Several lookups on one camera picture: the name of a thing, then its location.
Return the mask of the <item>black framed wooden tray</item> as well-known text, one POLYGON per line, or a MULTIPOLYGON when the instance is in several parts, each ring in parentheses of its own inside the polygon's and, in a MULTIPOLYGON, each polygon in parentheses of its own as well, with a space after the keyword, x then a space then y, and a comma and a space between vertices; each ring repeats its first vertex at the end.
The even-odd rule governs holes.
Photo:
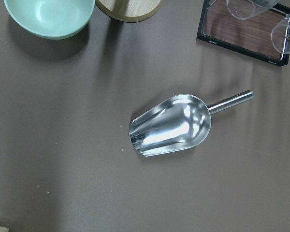
POLYGON ((278 3, 260 15, 240 20, 230 14, 224 0, 205 0, 197 39, 276 66, 285 66, 289 55, 274 48, 271 32, 289 13, 289 7, 278 3))

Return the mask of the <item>stainless steel scoop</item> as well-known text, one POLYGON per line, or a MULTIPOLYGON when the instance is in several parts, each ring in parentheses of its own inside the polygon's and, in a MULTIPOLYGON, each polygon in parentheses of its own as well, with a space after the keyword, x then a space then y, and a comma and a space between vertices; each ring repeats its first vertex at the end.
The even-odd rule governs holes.
POLYGON ((253 98, 247 90, 208 106, 196 96, 175 95, 131 122, 130 141, 145 157, 193 148, 208 136, 213 114, 253 98))

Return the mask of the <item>wooden cup rack stand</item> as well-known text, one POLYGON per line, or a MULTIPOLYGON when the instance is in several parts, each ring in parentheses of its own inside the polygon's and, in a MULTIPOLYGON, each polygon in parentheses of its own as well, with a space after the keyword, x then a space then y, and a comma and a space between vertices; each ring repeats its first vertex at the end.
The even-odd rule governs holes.
POLYGON ((162 0, 96 0, 97 7, 113 19, 135 23, 149 19, 161 7, 162 0))

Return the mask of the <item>mint green bowl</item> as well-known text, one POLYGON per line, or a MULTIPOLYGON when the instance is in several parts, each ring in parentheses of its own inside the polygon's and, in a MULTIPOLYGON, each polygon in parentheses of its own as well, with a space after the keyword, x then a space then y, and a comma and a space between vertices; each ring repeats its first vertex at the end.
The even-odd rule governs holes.
POLYGON ((12 19, 28 32, 51 40, 76 35, 89 22, 94 0, 5 0, 12 19))

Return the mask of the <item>clear glass cup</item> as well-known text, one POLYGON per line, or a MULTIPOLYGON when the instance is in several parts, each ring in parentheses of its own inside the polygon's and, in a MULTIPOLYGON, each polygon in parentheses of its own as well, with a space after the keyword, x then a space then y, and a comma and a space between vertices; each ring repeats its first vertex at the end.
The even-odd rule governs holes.
POLYGON ((226 6, 232 16, 246 20, 274 9, 279 0, 226 0, 226 6))
POLYGON ((281 54, 290 54, 290 14, 273 28, 271 41, 276 51, 281 54))

